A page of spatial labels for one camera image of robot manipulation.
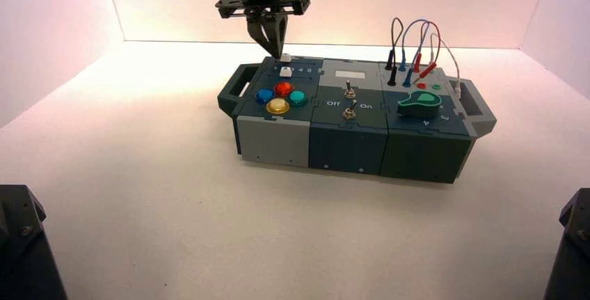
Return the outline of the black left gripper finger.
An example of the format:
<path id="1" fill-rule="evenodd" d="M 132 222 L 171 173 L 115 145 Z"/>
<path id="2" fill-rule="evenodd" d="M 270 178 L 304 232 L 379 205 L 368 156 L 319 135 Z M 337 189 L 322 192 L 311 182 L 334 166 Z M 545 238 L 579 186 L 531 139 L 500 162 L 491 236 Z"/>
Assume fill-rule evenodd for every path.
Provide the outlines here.
<path id="1" fill-rule="evenodd" d="M 269 41 L 269 53 L 274 58 L 282 56 L 282 49 L 287 32 L 287 15 L 272 15 L 267 19 L 267 37 Z"/>
<path id="2" fill-rule="evenodd" d="M 278 29 L 275 16 L 250 16 L 246 18 L 250 37 L 272 57 L 278 56 Z"/>

